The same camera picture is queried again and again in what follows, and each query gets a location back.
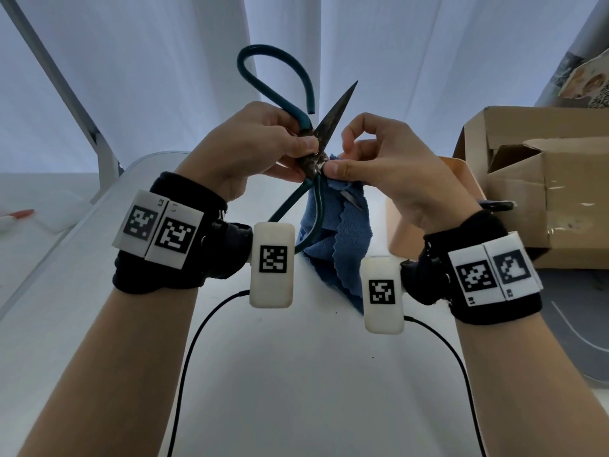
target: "white backdrop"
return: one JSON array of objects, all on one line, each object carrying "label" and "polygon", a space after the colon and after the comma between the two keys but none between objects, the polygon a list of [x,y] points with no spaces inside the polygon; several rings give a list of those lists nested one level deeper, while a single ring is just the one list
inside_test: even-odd
[{"label": "white backdrop", "polygon": [[[343,125],[362,111],[404,119],[450,154],[482,107],[534,104],[597,1],[17,0],[123,166],[190,150],[259,99],[235,66],[250,42],[296,56],[322,114],[359,80]],[[0,33],[0,172],[96,170],[3,11]],[[258,58],[256,70],[303,104],[287,66]]]}]

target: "blue cloth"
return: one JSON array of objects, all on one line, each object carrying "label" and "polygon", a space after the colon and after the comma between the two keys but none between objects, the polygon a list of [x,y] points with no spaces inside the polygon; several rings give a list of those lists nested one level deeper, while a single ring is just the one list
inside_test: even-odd
[{"label": "blue cloth", "polygon": [[[355,309],[363,314],[359,265],[372,238],[363,184],[324,178],[322,189],[325,200],[324,224],[316,241],[304,249],[303,254],[322,281],[343,293]],[[353,194],[363,211],[340,193],[343,189]],[[310,190],[309,201],[300,222],[299,241],[313,228],[314,222],[315,198]]]}]

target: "right hand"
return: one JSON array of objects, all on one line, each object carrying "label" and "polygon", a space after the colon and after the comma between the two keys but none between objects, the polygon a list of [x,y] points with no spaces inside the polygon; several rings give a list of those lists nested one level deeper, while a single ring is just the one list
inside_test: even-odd
[{"label": "right hand", "polygon": [[[377,137],[356,141],[362,133]],[[404,122],[359,114],[343,130],[342,143],[341,160],[326,162],[324,174],[378,188],[407,221],[426,234],[456,228],[481,209]]]}]

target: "cardboard box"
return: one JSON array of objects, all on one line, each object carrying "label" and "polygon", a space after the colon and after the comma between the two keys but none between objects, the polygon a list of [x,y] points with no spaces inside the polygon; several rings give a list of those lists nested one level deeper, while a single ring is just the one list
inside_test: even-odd
[{"label": "cardboard box", "polygon": [[486,192],[488,167],[500,147],[536,138],[590,136],[609,136],[609,109],[486,107],[463,127],[453,157],[467,161]]},{"label": "cardboard box", "polygon": [[[460,159],[440,157],[451,169],[465,189],[475,199],[486,199],[482,189],[471,173],[467,164]],[[424,247],[423,231],[402,218],[391,199],[387,199],[387,248],[393,255],[402,256],[408,260],[417,260]]]},{"label": "cardboard box", "polygon": [[490,171],[487,195],[516,202],[496,215],[536,268],[609,269],[609,137],[506,145]]}]

